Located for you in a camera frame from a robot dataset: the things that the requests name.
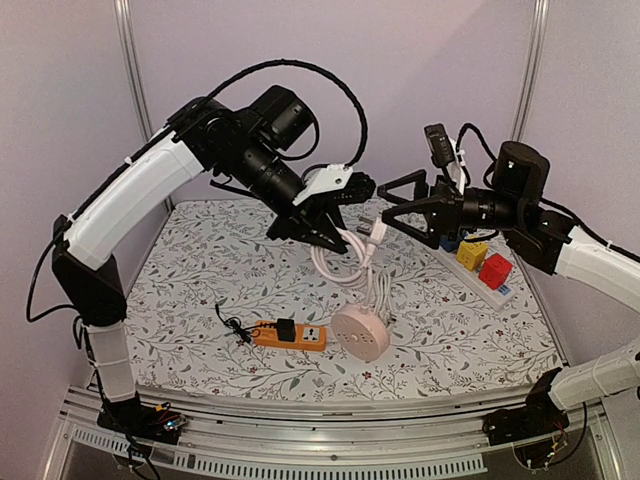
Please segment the blue cube socket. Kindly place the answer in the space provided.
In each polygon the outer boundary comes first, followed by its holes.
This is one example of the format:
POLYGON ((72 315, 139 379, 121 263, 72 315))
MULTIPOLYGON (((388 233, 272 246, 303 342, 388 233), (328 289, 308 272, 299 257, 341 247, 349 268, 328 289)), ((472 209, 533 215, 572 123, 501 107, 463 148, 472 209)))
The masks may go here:
POLYGON ((439 246, 446 252, 452 253, 455 252, 461 243, 462 239, 460 237, 456 237, 455 239, 450 239, 448 236, 441 236, 439 240, 439 246))

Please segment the yellow cube socket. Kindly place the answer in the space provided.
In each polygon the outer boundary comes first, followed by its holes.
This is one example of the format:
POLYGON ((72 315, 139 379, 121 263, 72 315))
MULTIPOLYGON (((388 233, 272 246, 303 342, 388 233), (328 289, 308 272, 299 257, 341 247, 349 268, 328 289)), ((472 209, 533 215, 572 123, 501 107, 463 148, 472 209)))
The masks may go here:
POLYGON ((462 241, 456 253, 457 262, 468 271, 477 270, 484 262, 489 251, 489 245, 485 241, 462 241))

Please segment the red cube socket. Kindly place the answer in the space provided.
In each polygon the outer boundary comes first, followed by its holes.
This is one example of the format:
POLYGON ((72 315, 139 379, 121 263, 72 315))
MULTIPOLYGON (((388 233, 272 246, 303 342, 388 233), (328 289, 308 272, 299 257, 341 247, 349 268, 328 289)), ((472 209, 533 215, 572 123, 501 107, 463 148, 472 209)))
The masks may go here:
POLYGON ((499 253, 493 254, 483 264, 479 280, 491 290, 497 290, 508 279, 513 264, 499 253))

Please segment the white power strip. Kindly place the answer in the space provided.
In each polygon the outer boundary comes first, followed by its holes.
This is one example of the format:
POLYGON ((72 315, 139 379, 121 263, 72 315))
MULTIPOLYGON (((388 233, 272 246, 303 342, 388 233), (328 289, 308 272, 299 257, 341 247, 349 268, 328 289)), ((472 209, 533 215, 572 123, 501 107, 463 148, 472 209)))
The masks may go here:
POLYGON ((516 291, 511 284, 504 283, 497 289, 492 290, 488 285, 482 282, 479 279, 481 266, 474 271, 470 271, 457 261, 456 253, 446 252, 442 248, 432 250, 431 255, 495 311, 503 310, 512 300, 515 299, 516 291))

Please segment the black power adapter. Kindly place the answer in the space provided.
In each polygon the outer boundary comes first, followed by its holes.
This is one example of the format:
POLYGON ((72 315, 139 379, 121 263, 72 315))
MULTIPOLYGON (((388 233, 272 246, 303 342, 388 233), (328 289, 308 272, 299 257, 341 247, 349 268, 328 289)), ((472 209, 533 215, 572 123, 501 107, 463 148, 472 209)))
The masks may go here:
POLYGON ((296 325, 292 319, 278 318, 276 333, 280 342, 293 343, 296 340, 296 325))

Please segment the pink round socket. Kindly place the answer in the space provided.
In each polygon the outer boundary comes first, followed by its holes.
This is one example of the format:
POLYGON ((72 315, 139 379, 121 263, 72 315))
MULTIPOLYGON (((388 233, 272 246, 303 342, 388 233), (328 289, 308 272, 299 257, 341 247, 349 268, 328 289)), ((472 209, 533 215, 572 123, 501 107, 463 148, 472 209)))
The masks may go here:
POLYGON ((364 362, 377 360, 389 347, 386 324, 371 308, 347 303, 330 321, 331 332, 352 356, 364 362))

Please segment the orange power strip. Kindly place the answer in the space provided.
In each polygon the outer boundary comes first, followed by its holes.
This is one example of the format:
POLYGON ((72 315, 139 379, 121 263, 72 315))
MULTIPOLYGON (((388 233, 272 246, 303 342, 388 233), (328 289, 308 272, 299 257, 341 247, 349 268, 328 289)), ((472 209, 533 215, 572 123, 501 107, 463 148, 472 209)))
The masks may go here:
POLYGON ((276 322, 257 322, 252 332, 252 340, 258 346, 308 352, 323 352, 327 337, 323 326, 298 323, 278 327, 276 322))

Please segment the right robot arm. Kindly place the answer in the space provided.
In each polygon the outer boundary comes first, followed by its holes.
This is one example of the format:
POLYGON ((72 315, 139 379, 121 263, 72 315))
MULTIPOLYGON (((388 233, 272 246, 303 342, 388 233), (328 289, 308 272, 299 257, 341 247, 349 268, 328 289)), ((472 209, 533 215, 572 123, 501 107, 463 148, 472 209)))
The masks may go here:
MULTIPOLYGON (((489 229, 526 264, 548 275, 576 280, 639 309, 639 258, 593 232, 568 208, 543 197, 550 163, 533 147, 505 141, 483 177, 484 187, 470 187, 449 169, 462 163, 460 141, 443 125, 424 129, 434 184, 418 170, 379 186, 391 203, 383 222, 423 245, 438 249, 442 238, 489 229)), ((567 412, 589 401, 639 386, 639 342, 574 367, 544 373, 519 408, 499 409, 483 419, 490 445, 550 434, 569 425, 567 412)))

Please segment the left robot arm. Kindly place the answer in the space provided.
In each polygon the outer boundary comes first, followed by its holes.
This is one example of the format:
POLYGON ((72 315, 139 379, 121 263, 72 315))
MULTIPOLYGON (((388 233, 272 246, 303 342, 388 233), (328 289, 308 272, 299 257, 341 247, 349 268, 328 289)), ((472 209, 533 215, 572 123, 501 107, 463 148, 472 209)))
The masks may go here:
POLYGON ((215 93, 195 98, 74 212, 56 219, 41 259, 50 264, 76 314, 74 336, 98 380, 101 427, 128 440, 176 444, 186 423, 168 404, 141 402, 124 328, 127 301, 113 254, 179 187, 206 172, 224 175, 230 191, 273 211, 270 239, 346 252, 340 209, 369 200, 375 184, 353 162, 320 167, 309 179, 291 169, 290 147, 317 125, 312 110, 279 85, 238 110, 224 106, 215 93))

